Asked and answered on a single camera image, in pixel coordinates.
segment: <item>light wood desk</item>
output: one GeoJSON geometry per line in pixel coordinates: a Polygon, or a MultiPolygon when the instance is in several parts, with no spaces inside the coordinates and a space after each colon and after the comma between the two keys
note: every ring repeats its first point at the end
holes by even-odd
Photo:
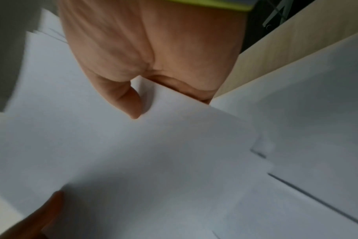
{"type": "Polygon", "coordinates": [[[358,33],[358,0],[316,0],[239,55],[215,97],[358,33]]]}

